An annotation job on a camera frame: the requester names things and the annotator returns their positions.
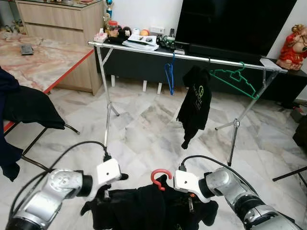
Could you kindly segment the green electronics pile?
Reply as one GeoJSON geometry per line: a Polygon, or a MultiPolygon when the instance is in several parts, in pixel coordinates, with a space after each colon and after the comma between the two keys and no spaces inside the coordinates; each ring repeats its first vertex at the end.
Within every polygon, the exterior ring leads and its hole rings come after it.
{"type": "Polygon", "coordinates": [[[156,43],[159,46],[162,46],[164,48],[168,48],[168,49],[175,49],[175,37],[172,37],[170,35],[158,35],[158,37],[156,37],[156,43]]]}

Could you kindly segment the small black phone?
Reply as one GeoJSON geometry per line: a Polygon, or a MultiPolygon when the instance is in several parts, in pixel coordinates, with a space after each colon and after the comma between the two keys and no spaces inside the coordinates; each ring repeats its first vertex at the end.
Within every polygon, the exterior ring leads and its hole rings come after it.
{"type": "Polygon", "coordinates": [[[31,44],[24,44],[20,46],[20,52],[22,56],[33,55],[34,50],[31,44]]]}

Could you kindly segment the light wooden cabinet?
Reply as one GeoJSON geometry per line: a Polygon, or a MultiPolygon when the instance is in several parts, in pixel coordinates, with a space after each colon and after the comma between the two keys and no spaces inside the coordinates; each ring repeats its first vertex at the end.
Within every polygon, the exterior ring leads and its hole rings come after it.
{"type": "MultiPolygon", "coordinates": [[[[103,28],[105,4],[92,0],[17,0],[27,35],[88,46],[103,28]]],[[[101,88],[95,53],[83,60],[59,83],[60,88],[97,94],[101,88]]]]}

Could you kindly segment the white paper sheet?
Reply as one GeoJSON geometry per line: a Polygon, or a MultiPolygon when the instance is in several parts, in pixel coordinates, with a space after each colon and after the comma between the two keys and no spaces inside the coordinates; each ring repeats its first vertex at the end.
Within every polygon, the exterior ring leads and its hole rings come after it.
{"type": "Polygon", "coordinates": [[[267,69],[275,70],[279,72],[287,72],[285,69],[281,68],[280,66],[278,66],[278,64],[274,63],[272,60],[268,58],[261,57],[260,62],[267,69]]]}

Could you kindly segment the pink tissue box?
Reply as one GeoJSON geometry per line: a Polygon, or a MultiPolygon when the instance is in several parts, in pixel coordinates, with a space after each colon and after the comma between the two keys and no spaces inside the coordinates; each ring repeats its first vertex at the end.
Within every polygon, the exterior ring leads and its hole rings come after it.
{"type": "Polygon", "coordinates": [[[108,38],[108,34],[105,32],[103,28],[99,29],[99,32],[94,36],[94,42],[104,43],[108,38]]]}

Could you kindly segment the black round ornament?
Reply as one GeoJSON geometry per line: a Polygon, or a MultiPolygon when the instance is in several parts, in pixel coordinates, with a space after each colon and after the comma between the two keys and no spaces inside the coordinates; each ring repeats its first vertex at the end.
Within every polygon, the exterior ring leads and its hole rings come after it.
{"type": "Polygon", "coordinates": [[[124,39],[124,40],[127,40],[129,37],[130,37],[130,35],[132,35],[132,29],[130,28],[130,27],[123,27],[123,28],[120,28],[119,30],[118,30],[118,35],[117,35],[117,37],[119,38],[119,39],[124,39]]]}

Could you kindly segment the black television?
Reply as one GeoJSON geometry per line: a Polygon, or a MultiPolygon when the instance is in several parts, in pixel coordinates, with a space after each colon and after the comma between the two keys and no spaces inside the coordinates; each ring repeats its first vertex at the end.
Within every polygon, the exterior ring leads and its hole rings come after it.
{"type": "Polygon", "coordinates": [[[183,0],[176,40],[266,55],[297,0],[183,0]]]}

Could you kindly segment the white rectangular box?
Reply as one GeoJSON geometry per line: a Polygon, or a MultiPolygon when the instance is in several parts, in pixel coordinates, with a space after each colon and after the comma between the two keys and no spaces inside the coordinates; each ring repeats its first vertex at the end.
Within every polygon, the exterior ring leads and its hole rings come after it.
{"type": "Polygon", "coordinates": [[[150,26],[150,33],[163,35],[166,31],[164,27],[161,26],[150,26]]]}

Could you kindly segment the blue trophy ornament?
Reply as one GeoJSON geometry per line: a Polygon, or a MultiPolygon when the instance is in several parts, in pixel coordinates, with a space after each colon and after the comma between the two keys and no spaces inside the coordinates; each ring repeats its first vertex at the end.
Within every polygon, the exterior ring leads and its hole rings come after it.
{"type": "Polygon", "coordinates": [[[113,1],[114,0],[106,0],[106,15],[109,18],[112,18],[113,15],[113,1]]]}

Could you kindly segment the red and gold figurine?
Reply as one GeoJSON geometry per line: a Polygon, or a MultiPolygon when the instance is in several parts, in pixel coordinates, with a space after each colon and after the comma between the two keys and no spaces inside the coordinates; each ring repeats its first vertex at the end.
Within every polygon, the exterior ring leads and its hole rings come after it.
{"type": "Polygon", "coordinates": [[[307,58],[307,27],[296,24],[292,34],[285,39],[276,64],[287,70],[300,70],[304,59],[307,58]]]}

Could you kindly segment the green plastic hanger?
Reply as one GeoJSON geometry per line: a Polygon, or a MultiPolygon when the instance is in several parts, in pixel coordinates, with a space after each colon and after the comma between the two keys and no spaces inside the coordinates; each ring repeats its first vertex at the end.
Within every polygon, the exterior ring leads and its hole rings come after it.
{"type": "Polygon", "coordinates": [[[243,76],[243,70],[245,70],[246,65],[243,62],[240,62],[241,67],[236,70],[228,69],[215,69],[209,70],[209,75],[216,78],[217,80],[223,82],[227,86],[232,87],[243,95],[246,95],[248,98],[257,99],[257,92],[254,86],[243,76]],[[227,78],[218,77],[219,73],[227,74],[227,78]]]}

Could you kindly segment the blue plastic hanger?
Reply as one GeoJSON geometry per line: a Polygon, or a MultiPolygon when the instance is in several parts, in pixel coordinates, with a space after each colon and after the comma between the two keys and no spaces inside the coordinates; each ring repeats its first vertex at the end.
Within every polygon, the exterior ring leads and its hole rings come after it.
{"type": "Polygon", "coordinates": [[[169,94],[173,96],[175,94],[175,75],[174,75],[174,63],[176,60],[176,56],[173,53],[172,59],[170,63],[166,63],[164,65],[164,71],[167,79],[167,84],[169,86],[169,94]]]}

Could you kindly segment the red plastic hanger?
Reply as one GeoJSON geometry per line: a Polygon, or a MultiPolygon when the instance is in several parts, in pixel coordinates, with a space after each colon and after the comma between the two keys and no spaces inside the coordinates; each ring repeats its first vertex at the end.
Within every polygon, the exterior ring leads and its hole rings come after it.
{"type": "Polygon", "coordinates": [[[166,169],[156,169],[151,171],[151,182],[158,187],[158,190],[165,191],[166,187],[163,186],[162,182],[156,180],[156,175],[162,173],[167,176],[167,179],[173,179],[173,175],[169,170],[166,169]]]}

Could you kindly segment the plain black shirt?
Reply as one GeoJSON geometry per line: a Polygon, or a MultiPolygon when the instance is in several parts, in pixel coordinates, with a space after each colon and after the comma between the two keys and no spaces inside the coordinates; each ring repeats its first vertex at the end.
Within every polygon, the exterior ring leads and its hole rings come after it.
{"type": "Polygon", "coordinates": [[[194,199],[195,213],[189,212],[187,193],[154,184],[132,190],[111,190],[110,201],[103,195],[86,202],[80,215],[92,213],[95,230],[198,230],[201,223],[212,226],[219,205],[194,199]]]}

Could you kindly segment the black garment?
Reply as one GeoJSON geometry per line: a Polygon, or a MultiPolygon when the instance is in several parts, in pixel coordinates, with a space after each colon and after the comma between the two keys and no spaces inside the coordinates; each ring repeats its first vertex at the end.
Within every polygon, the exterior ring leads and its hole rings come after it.
{"type": "Polygon", "coordinates": [[[65,125],[48,95],[27,86],[6,95],[2,118],[16,123],[39,123],[53,129],[64,129],[65,125]]]}

